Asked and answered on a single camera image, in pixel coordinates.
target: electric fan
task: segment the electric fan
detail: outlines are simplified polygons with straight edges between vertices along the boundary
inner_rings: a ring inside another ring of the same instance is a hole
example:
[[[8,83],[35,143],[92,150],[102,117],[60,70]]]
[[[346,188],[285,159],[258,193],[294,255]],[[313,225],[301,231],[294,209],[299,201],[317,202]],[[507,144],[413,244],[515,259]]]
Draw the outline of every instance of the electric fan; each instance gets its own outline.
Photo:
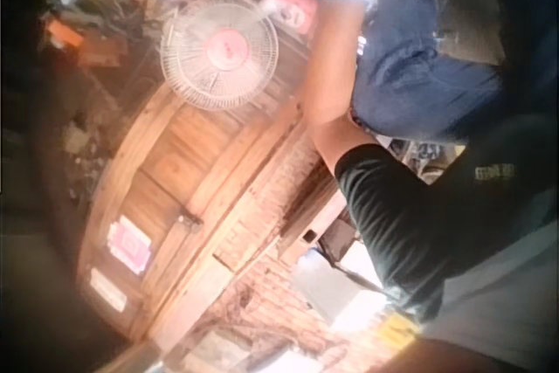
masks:
[[[165,79],[195,107],[238,107],[258,95],[278,62],[278,36],[250,0],[197,0],[163,28]]]

